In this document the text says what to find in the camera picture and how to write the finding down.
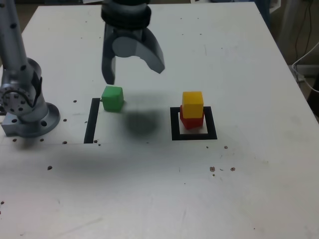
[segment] green cube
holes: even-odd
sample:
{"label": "green cube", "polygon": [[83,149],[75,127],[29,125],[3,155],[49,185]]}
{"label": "green cube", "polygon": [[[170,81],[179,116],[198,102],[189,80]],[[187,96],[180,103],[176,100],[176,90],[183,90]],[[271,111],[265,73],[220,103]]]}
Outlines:
{"label": "green cube", "polygon": [[107,86],[102,94],[102,103],[106,111],[119,112],[124,104],[122,87]]}

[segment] yellow cube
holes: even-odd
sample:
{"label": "yellow cube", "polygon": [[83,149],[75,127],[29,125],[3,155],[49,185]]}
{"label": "yellow cube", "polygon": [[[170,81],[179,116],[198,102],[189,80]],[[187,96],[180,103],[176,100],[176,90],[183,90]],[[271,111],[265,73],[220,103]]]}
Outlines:
{"label": "yellow cube", "polygon": [[202,93],[200,91],[183,92],[182,109],[185,119],[202,118],[204,110]]}

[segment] white mounting plate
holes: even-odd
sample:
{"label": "white mounting plate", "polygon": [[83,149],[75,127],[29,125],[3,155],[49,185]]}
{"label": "white mounting plate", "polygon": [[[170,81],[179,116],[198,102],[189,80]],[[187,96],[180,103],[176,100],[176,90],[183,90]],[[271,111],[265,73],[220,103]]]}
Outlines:
{"label": "white mounting plate", "polygon": [[[43,142],[1,131],[0,238],[316,237],[318,123],[255,4],[150,7],[166,69],[117,59],[127,103],[100,105],[94,144],[83,140],[106,85],[100,6],[35,12],[25,48],[61,122]],[[171,140],[183,91],[203,92],[217,140]]]}

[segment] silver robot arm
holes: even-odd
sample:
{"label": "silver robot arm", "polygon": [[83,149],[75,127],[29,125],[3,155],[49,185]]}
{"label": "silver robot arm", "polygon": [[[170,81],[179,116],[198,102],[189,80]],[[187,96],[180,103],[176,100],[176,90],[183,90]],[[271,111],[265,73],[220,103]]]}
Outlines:
{"label": "silver robot arm", "polygon": [[40,66],[26,57],[14,0],[0,0],[0,56],[0,104],[7,112],[1,125],[6,135],[36,137],[54,129],[60,113],[44,100]]}

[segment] red cube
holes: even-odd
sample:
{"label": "red cube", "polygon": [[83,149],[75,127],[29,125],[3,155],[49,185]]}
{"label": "red cube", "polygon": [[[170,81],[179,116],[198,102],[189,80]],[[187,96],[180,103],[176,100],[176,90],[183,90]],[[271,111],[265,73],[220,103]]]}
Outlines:
{"label": "red cube", "polygon": [[180,106],[180,112],[179,112],[179,118],[182,121],[184,127],[186,129],[191,129],[191,128],[197,128],[197,127],[202,127],[204,123],[204,112],[201,118],[189,118],[185,119],[183,117],[183,109],[182,106]]}

